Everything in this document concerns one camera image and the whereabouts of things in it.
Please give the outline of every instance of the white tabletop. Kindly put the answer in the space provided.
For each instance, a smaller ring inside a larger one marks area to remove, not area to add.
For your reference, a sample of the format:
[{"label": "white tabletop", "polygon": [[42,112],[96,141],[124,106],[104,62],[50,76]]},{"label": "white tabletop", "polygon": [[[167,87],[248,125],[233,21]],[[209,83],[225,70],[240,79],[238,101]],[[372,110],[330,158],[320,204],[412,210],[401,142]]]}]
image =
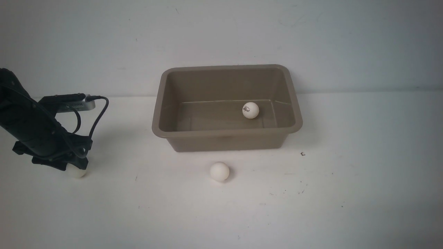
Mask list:
[{"label": "white tabletop", "polygon": [[110,98],[82,179],[0,130],[0,248],[441,248],[443,93],[298,98],[304,125],[282,148],[193,153],[152,133],[154,97]]}]

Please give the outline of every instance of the white backdrop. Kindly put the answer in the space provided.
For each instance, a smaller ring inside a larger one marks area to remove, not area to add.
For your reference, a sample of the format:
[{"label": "white backdrop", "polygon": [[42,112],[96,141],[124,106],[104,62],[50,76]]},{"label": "white backdrop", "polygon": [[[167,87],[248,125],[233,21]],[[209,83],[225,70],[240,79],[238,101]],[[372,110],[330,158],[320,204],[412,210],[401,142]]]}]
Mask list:
[{"label": "white backdrop", "polygon": [[0,67],[34,96],[156,95],[178,66],[278,63],[306,92],[443,88],[441,0],[8,0]]}]

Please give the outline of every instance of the plastic tub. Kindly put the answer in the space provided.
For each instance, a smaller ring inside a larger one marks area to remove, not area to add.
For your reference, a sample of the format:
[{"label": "plastic tub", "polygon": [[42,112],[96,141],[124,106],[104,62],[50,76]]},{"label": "plastic tub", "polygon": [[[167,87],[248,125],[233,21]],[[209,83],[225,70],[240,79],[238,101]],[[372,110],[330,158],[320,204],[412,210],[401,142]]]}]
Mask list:
[{"label": "plastic tub", "polygon": [[[255,119],[242,107],[255,102]],[[152,131],[177,152],[280,148],[302,127],[288,69],[281,65],[181,67],[165,71]]]}]

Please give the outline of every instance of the black cable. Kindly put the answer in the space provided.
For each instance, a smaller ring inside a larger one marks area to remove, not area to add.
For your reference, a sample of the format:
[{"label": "black cable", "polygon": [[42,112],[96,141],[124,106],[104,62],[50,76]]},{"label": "black cable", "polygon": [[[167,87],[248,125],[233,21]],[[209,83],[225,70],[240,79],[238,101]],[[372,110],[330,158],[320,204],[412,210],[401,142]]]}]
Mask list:
[{"label": "black cable", "polygon": [[80,114],[78,113],[78,111],[72,107],[69,104],[65,104],[65,103],[58,103],[60,105],[65,105],[67,108],[71,109],[71,111],[73,111],[75,113],[75,116],[77,117],[77,127],[75,128],[75,130],[73,132],[71,132],[71,134],[75,134],[76,132],[78,132],[78,130],[80,129],[80,126],[82,125],[82,118],[80,117]]},{"label": "black cable", "polygon": [[96,100],[96,99],[104,99],[106,101],[106,104],[103,107],[103,109],[101,110],[101,112],[98,115],[97,119],[94,121],[94,124],[92,125],[91,130],[89,131],[89,138],[92,138],[92,133],[94,133],[95,127],[97,126],[98,122],[100,121],[101,117],[103,116],[103,114],[105,113],[106,109],[109,106],[109,99],[107,97],[103,97],[103,96],[89,96],[89,97],[86,97],[87,101],[92,101],[92,100]]}]

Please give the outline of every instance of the white ball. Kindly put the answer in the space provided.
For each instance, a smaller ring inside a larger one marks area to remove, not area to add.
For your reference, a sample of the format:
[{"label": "white ball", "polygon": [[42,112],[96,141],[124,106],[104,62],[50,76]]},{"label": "white ball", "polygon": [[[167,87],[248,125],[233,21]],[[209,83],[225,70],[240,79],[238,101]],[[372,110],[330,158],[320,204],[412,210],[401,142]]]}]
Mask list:
[{"label": "white ball", "polygon": [[86,170],[79,169],[70,163],[66,165],[66,172],[72,178],[81,178],[86,174]]},{"label": "white ball", "polygon": [[222,182],[229,176],[229,167],[223,162],[216,162],[211,166],[210,175],[212,179]]},{"label": "white ball", "polygon": [[243,106],[243,116],[245,116],[248,119],[253,119],[257,117],[259,113],[258,105],[254,102],[248,102]]}]

